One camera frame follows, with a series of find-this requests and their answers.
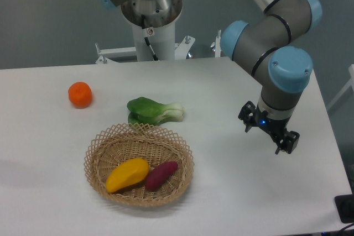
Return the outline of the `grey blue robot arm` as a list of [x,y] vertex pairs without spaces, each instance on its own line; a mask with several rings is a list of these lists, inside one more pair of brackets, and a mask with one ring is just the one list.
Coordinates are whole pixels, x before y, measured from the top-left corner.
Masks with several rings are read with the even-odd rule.
[[[133,29],[139,61],[177,59],[175,22],[182,0],[100,0],[107,8],[120,7]],[[315,27],[322,18],[318,0],[254,0],[265,14],[257,25],[230,24],[216,46],[262,85],[257,104],[246,103],[239,119],[246,129],[257,127],[291,153],[299,134],[287,124],[309,83],[311,57],[290,43]]]

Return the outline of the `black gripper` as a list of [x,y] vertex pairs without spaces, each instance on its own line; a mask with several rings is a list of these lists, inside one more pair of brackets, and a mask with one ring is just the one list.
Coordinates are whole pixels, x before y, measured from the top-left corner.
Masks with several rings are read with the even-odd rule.
[[277,149],[275,154],[281,151],[291,154],[297,147],[300,134],[295,131],[287,131],[287,119],[271,119],[267,111],[260,111],[259,107],[248,101],[240,110],[238,119],[245,125],[247,133],[252,127],[258,127],[275,140]]

